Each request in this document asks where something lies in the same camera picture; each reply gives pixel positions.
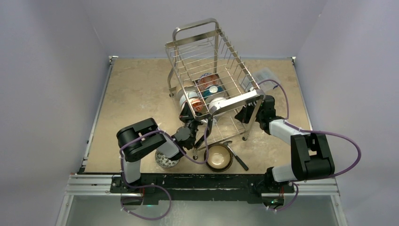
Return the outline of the orange floral patterned bowl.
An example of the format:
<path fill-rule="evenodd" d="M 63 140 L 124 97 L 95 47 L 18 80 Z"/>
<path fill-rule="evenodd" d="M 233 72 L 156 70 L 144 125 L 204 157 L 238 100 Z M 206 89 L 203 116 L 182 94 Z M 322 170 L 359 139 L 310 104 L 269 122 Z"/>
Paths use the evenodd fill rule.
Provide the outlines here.
<path fill-rule="evenodd" d="M 201 110 L 204 107 L 204 104 L 203 104 L 202 100 L 199 97 L 190 98 L 188 103 L 192 106 L 192 108 L 196 112 L 201 112 Z"/>

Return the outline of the white and teal bowl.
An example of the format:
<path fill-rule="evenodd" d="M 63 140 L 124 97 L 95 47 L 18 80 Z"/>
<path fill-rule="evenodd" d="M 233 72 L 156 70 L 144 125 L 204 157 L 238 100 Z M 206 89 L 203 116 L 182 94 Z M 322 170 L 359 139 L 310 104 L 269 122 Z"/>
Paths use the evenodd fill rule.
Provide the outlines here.
<path fill-rule="evenodd" d="M 217 97 L 225 97 L 225 91 L 220 85 L 211 85 L 208 86 L 203 92 L 202 97 L 207 99 L 208 97 L 217 98 Z"/>

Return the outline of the stainless steel dish rack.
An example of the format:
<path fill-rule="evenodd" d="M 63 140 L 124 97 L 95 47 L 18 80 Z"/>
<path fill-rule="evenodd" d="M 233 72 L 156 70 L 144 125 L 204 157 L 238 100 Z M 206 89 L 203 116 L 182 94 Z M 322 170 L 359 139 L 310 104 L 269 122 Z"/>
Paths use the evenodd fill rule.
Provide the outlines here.
<path fill-rule="evenodd" d="M 214 18 L 176 27 L 165 45 L 172 65 L 171 97 L 190 131 L 179 144 L 196 153 L 205 144 L 247 140 L 265 96 Z"/>

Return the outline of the black and white patterned bowl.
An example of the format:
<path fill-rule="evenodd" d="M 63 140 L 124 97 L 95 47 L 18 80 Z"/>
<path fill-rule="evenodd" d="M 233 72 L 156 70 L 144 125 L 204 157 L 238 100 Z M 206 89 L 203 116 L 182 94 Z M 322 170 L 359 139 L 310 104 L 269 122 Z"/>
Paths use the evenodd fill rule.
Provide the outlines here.
<path fill-rule="evenodd" d="M 176 166 L 180 162 L 180 159 L 173 161 L 167 158 L 163 153 L 156 151 L 155 161 L 160 167 L 169 169 Z"/>

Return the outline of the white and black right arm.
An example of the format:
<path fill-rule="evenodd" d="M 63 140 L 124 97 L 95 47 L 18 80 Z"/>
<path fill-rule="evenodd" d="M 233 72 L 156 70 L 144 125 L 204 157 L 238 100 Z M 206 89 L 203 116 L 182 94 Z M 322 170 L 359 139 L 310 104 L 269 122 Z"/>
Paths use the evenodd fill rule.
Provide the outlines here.
<path fill-rule="evenodd" d="M 235 119 L 248 124 L 252 114 L 266 134 L 277 137 L 290 145 L 291 163 L 270 167 L 265 173 L 264 185 L 271 192 L 282 187 L 283 182 L 304 181 L 333 175 L 335 164 L 324 134 L 302 132 L 288 125 L 276 114 L 275 99 L 267 95 L 258 111 L 255 104 L 247 104 L 235 115 Z"/>

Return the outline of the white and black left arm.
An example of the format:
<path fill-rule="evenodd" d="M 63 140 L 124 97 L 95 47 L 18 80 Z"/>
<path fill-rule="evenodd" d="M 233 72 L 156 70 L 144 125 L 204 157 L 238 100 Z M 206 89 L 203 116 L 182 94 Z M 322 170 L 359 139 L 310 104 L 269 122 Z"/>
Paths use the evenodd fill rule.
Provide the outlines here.
<path fill-rule="evenodd" d="M 176 162 L 187 156 L 186 150 L 195 147 L 198 126 L 202 122 L 194 119 L 188 104 L 184 104 L 179 120 L 184 125 L 173 135 L 161 130 L 153 118 L 131 124 L 117 132 L 124 189 L 133 193 L 140 188 L 141 159 L 154 150 L 166 160 Z"/>

